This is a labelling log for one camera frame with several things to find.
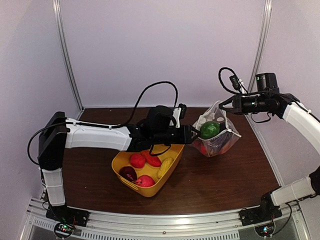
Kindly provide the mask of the green toy pepper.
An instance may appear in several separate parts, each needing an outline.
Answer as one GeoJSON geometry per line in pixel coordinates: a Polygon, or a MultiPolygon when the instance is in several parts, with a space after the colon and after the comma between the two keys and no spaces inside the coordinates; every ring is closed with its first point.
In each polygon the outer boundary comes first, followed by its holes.
{"type": "Polygon", "coordinates": [[[204,140],[211,139],[220,133],[220,124],[208,121],[200,127],[200,137],[204,140]]]}

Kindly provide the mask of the clear polka dot zip bag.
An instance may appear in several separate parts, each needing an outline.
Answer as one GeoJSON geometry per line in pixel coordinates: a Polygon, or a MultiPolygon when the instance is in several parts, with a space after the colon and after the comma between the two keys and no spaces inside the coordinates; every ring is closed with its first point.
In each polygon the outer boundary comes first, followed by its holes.
{"type": "Polygon", "coordinates": [[[216,101],[193,124],[200,131],[200,136],[192,146],[206,157],[226,153],[242,137],[227,117],[227,112],[219,108],[220,103],[221,100],[216,101]]]}

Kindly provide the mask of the purple toy eggplant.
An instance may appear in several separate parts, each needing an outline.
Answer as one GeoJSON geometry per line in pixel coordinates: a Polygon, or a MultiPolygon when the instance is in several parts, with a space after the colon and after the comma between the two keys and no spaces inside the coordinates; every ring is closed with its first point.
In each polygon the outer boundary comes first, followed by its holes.
{"type": "Polygon", "coordinates": [[[219,135],[213,141],[214,153],[216,155],[222,155],[229,150],[232,145],[234,134],[230,131],[226,131],[219,135]]]}

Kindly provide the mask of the yellow plastic basket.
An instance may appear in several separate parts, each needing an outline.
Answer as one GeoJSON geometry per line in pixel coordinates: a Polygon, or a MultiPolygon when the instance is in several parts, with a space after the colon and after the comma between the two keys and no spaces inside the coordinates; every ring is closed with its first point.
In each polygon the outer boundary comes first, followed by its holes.
{"type": "Polygon", "coordinates": [[[166,170],[162,177],[158,177],[159,168],[155,166],[151,166],[146,163],[143,168],[135,168],[135,172],[138,177],[143,175],[150,176],[155,184],[149,187],[141,187],[137,184],[130,182],[120,175],[120,170],[123,167],[129,167],[130,158],[133,155],[131,152],[121,151],[119,152],[115,158],[112,160],[111,167],[113,172],[116,174],[120,182],[122,182],[125,186],[130,188],[131,190],[137,192],[143,197],[150,198],[158,193],[158,191],[163,187],[166,181],[169,179],[178,163],[180,162],[183,154],[185,146],[183,144],[173,144],[170,148],[167,148],[165,145],[156,145],[153,149],[155,153],[163,153],[159,156],[159,159],[163,162],[166,159],[172,159],[172,163],[170,167],[166,170]]]}

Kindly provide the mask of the pink red toy fruit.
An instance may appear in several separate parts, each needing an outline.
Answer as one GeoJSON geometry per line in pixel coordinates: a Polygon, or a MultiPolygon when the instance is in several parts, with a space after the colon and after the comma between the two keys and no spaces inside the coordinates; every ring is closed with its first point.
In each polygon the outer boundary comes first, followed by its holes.
{"type": "Polygon", "coordinates": [[[152,187],[156,182],[152,177],[149,175],[141,175],[137,180],[135,181],[135,184],[142,187],[142,188],[148,188],[152,187]]]}

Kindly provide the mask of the dark red toy onion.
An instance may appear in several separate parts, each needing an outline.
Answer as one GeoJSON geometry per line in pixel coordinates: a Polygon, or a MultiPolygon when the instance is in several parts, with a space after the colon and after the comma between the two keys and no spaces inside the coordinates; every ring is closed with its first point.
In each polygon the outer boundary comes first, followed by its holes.
{"type": "Polygon", "coordinates": [[[120,169],[119,175],[131,183],[135,183],[138,179],[135,169],[131,166],[124,166],[120,169]]]}

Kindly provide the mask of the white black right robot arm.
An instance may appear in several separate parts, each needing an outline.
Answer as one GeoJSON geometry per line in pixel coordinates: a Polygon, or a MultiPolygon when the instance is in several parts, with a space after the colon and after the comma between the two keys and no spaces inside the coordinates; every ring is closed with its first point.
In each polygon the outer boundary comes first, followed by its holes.
{"type": "Polygon", "coordinates": [[[297,97],[281,93],[274,73],[254,78],[257,89],[248,92],[236,73],[223,67],[219,83],[230,96],[218,107],[245,115],[256,132],[280,186],[265,193],[248,214],[269,221],[286,203],[320,195],[320,120],[297,97]],[[222,79],[227,74],[231,88],[222,79]]]}

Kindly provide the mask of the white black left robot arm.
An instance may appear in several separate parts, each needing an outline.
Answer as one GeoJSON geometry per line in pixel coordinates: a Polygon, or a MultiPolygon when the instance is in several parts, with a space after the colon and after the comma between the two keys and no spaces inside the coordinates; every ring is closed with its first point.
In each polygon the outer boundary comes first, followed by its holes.
{"type": "Polygon", "coordinates": [[[93,148],[119,152],[148,151],[151,157],[165,154],[173,145],[188,145],[200,136],[194,126],[181,124],[187,107],[158,105],[147,116],[131,123],[103,124],[75,120],[56,112],[38,133],[38,166],[44,179],[48,205],[61,222],[72,218],[68,207],[63,167],[67,149],[93,148]]]}

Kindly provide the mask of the yellow toy corn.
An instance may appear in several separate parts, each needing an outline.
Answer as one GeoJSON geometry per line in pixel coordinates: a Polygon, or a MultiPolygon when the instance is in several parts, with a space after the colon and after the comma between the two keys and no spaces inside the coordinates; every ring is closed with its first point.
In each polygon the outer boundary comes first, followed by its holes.
{"type": "Polygon", "coordinates": [[[157,178],[162,178],[167,170],[170,168],[171,164],[173,163],[174,159],[172,157],[167,157],[161,164],[158,172],[157,172],[157,178]]]}

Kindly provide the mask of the front aluminium rail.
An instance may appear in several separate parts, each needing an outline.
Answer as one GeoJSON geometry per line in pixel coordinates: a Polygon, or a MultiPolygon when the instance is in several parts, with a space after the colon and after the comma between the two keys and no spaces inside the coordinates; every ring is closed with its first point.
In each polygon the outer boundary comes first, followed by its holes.
{"type": "Polygon", "coordinates": [[[76,226],[69,240],[263,240],[258,233],[271,224],[271,240],[309,240],[304,216],[297,203],[284,206],[282,216],[243,225],[240,210],[181,215],[122,214],[91,210],[86,226],[76,226]]]}

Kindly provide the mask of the right aluminium corner post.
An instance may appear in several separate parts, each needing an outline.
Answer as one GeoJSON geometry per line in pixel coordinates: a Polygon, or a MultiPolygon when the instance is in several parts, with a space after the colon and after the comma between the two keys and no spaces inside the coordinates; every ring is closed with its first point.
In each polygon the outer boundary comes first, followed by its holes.
{"type": "Polygon", "coordinates": [[[257,50],[255,54],[255,59],[253,62],[253,68],[251,71],[251,77],[248,84],[248,91],[251,93],[254,90],[255,86],[255,76],[258,73],[262,59],[263,59],[263,53],[266,46],[268,33],[270,29],[271,24],[271,18],[272,18],[272,0],[265,0],[264,1],[264,8],[262,13],[262,22],[260,26],[260,34],[259,34],[259,40],[257,45],[257,50]]]}

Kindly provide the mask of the aluminium corner post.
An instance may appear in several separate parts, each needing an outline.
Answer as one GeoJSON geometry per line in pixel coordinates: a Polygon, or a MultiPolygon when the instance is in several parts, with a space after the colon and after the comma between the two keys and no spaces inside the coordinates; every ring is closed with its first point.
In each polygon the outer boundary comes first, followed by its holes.
{"type": "Polygon", "coordinates": [[[81,101],[80,93],[79,93],[78,86],[76,83],[74,71],[72,68],[71,58],[70,58],[70,54],[69,54],[69,50],[68,50],[66,34],[65,34],[65,30],[64,30],[62,10],[61,10],[61,1],[60,0],[53,0],[52,6],[53,6],[53,13],[54,13],[54,17],[55,17],[56,27],[57,27],[57,34],[58,34],[58,38],[59,38],[59,42],[60,42],[60,48],[62,51],[62,58],[63,58],[65,70],[67,73],[67,78],[68,78],[71,92],[72,92],[73,97],[75,99],[77,108],[79,111],[82,111],[84,109],[84,106],[81,101]]]}
{"type": "Polygon", "coordinates": [[[271,24],[271,18],[272,18],[272,0],[265,0],[264,1],[264,8],[262,13],[262,22],[260,26],[260,34],[259,34],[259,40],[257,45],[257,50],[255,54],[255,59],[253,62],[253,68],[251,71],[251,77],[248,84],[248,91],[251,93],[254,90],[255,86],[255,76],[258,73],[262,59],[263,59],[263,53],[266,46],[268,33],[270,29],[271,24]]]}

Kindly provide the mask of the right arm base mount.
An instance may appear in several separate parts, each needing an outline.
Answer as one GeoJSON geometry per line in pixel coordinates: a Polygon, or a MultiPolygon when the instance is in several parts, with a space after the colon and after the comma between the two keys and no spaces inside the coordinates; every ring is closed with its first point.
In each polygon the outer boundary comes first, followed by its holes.
{"type": "Polygon", "coordinates": [[[243,226],[255,225],[267,221],[272,221],[275,218],[281,217],[280,209],[272,210],[271,212],[263,212],[259,206],[254,208],[243,208],[239,211],[239,218],[243,226]]]}

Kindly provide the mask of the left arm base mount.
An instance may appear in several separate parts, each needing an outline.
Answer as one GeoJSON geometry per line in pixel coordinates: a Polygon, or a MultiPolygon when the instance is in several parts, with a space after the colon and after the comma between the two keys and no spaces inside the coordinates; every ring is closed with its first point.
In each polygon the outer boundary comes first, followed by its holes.
{"type": "Polygon", "coordinates": [[[67,205],[48,205],[46,217],[72,226],[86,227],[90,213],[87,210],[80,210],[68,207],[67,205]]]}

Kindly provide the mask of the left aluminium corner post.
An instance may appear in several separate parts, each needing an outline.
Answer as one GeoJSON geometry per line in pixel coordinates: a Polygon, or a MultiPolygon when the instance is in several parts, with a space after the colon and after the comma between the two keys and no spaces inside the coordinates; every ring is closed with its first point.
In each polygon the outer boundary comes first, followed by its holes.
{"type": "Polygon", "coordinates": [[[62,10],[61,10],[61,1],[60,0],[53,0],[52,6],[53,6],[53,13],[54,13],[54,17],[55,17],[56,27],[57,27],[57,34],[58,34],[58,38],[59,38],[59,42],[60,42],[60,48],[62,51],[62,58],[63,58],[65,70],[67,73],[67,78],[68,78],[71,92],[72,92],[73,97],[75,99],[77,108],[79,111],[82,111],[84,109],[84,106],[81,101],[80,93],[79,93],[78,86],[76,83],[74,71],[72,68],[71,58],[70,58],[70,54],[69,54],[69,50],[68,50],[66,34],[65,34],[65,30],[64,30],[62,10]]]}

